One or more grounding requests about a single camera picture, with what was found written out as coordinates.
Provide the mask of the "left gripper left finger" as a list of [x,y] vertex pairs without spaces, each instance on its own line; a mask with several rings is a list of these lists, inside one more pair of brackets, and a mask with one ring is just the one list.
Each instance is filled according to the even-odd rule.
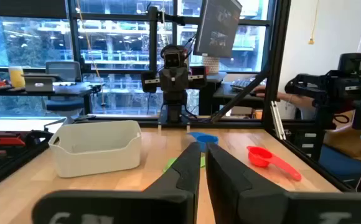
[[32,209],[32,222],[195,223],[200,183],[200,147],[193,142],[143,191],[58,190]]

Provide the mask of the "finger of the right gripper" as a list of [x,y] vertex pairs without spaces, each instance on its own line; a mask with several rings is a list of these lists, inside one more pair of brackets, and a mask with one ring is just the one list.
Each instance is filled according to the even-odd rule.
[[143,92],[156,93],[160,87],[164,92],[173,90],[174,68],[163,68],[158,74],[148,71],[141,74]]
[[173,89],[182,91],[185,89],[201,89],[207,85],[207,69],[205,66],[191,67],[191,72],[187,67],[176,68],[173,81]]

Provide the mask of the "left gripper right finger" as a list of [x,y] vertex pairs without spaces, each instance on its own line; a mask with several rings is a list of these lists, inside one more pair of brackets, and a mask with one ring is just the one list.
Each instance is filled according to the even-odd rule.
[[205,158],[217,223],[361,223],[361,193],[289,192],[213,143]]

